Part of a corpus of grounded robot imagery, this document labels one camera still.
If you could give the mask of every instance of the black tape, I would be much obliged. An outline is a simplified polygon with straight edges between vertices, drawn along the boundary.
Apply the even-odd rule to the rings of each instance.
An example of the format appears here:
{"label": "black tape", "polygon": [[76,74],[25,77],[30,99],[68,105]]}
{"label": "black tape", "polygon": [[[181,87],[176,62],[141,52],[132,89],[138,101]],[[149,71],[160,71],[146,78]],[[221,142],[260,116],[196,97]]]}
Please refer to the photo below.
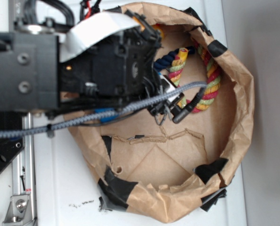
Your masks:
{"label": "black tape", "polygon": [[104,141],[104,144],[107,148],[107,153],[108,153],[108,156],[110,157],[111,159],[111,151],[112,151],[112,138],[109,137],[109,136],[101,136],[101,138],[103,139]]}
{"label": "black tape", "polygon": [[221,170],[224,168],[227,162],[228,159],[219,158],[218,160],[214,161],[209,165],[200,165],[194,168],[193,171],[204,182],[204,184],[207,184],[208,180],[214,174],[218,174],[219,172],[221,172]]}
{"label": "black tape", "polygon": [[208,51],[212,55],[212,57],[219,57],[224,52],[227,51],[227,47],[221,44],[218,40],[212,41],[208,46]]}
{"label": "black tape", "polygon": [[201,209],[208,212],[212,207],[212,205],[216,205],[218,199],[224,198],[226,196],[227,196],[227,190],[225,188],[221,188],[217,192],[210,194],[201,199],[203,203]]}
{"label": "black tape", "polygon": [[211,31],[207,28],[205,23],[201,20],[201,18],[198,16],[197,12],[192,7],[189,7],[188,9],[184,10],[183,12],[188,15],[193,16],[194,18],[198,19],[203,24],[201,26],[194,27],[193,30],[200,27],[202,29],[202,31],[204,31],[208,36],[212,36]]}
{"label": "black tape", "polygon": [[135,139],[141,139],[141,138],[144,138],[144,137],[145,137],[145,135],[136,135]]}
{"label": "black tape", "polygon": [[138,182],[129,182],[115,177],[109,167],[105,173],[105,181],[108,185],[105,185],[101,179],[98,182],[103,200],[103,202],[100,201],[101,208],[126,211],[129,206],[126,204],[127,199]]}
{"label": "black tape", "polygon": [[113,12],[113,13],[122,13],[122,9],[121,9],[120,6],[117,6],[115,8],[107,9],[106,11]]}

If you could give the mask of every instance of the black wire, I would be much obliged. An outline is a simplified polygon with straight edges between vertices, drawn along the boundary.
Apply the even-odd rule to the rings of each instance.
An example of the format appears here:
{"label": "black wire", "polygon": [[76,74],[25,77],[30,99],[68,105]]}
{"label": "black wire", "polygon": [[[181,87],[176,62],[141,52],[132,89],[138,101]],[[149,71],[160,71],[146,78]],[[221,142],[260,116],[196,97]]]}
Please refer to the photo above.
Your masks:
{"label": "black wire", "polygon": [[79,20],[82,21],[84,20],[84,10],[86,9],[87,6],[87,0],[83,0],[80,2],[80,11],[79,11]]}
{"label": "black wire", "polygon": [[31,0],[27,0],[24,5],[24,17],[28,24],[33,24],[33,12]]}
{"label": "black wire", "polygon": [[74,26],[74,14],[72,10],[65,3],[59,0],[41,0],[42,2],[47,3],[48,5],[58,9],[66,18],[66,25]]}
{"label": "black wire", "polygon": [[100,12],[100,8],[99,8],[99,4],[100,4],[101,0],[97,0],[94,4],[93,7],[91,7],[91,15],[94,15],[95,13],[99,13]]}
{"label": "black wire", "polygon": [[[66,18],[66,25],[74,26],[74,14],[72,10],[59,0],[41,0],[48,5],[58,9]],[[27,0],[24,5],[24,16],[28,24],[38,24],[36,16],[36,0]]]}
{"label": "black wire", "polygon": [[112,121],[101,122],[101,123],[93,123],[93,124],[86,124],[86,123],[83,123],[83,124],[80,124],[80,125],[78,125],[78,126],[86,126],[86,127],[105,126],[105,125],[109,125],[109,124],[112,124],[112,123],[119,122],[119,121],[122,121],[122,120],[124,120],[124,119],[130,118],[130,117],[132,117],[133,115],[137,114],[139,111],[141,111],[141,110],[138,110],[138,111],[132,112],[132,113],[130,113],[130,114],[127,114],[127,115],[125,115],[125,116],[116,118],[116,119],[114,119],[114,120],[112,120]]}

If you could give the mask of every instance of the metal screw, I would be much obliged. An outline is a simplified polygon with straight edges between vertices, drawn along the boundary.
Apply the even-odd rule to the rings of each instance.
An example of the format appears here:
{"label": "metal screw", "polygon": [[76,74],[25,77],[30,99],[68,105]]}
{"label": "metal screw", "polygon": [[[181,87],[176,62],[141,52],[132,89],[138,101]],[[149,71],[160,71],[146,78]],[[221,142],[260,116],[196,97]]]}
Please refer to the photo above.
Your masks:
{"label": "metal screw", "polygon": [[18,85],[18,90],[23,93],[23,94],[28,94],[31,92],[32,90],[32,86],[29,82],[27,81],[22,81],[19,85]]}
{"label": "metal screw", "polygon": [[18,221],[18,216],[13,216],[11,218],[11,222],[17,222]]}
{"label": "metal screw", "polygon": [[25,200],[20,199],[16,202],[16,207],[18,210],[22,211],[22,210],[26,209],[27,203]]}
{"label": "metal screw", "polygon": [[30,62],[30,57],[27,53],[21,53],[17,56],[17,61],[21,65],[27,65]]}
{"label": "metal screw", "polygon": [[40,112],[34,113],[33,116],[35,118],[40,118],[41,117],[41,113]]}

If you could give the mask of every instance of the screw hole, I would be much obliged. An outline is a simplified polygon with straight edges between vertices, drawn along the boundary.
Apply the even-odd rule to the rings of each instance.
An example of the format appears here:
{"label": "screw hole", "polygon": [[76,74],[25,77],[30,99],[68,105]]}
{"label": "screw hole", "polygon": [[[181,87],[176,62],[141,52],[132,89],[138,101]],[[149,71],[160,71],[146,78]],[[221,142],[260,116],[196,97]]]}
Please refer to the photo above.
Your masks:
{"label": "screw hole", "polygon": [[121,167],[121,166],[118,166],[118,167],[117,167],[116,173],[117,173],[117,174],[122,173],[122,167]]}
{"label": "screw hole", "polygon": [[5,158],[4,155],[0,155],[0,161],[1,162],[7,162],[7,159]]}

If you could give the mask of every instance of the metal bracket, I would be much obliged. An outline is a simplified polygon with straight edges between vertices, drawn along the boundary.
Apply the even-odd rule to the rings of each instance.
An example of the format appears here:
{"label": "metal bracket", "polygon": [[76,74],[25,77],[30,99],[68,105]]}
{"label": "metal bracket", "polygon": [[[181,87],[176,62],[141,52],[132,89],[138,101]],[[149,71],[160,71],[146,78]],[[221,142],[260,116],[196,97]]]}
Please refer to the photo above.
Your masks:
{"label": "metal bracket", "polygon": [[12,196],[3,226],[23,226],[32,220],[30,195]]}

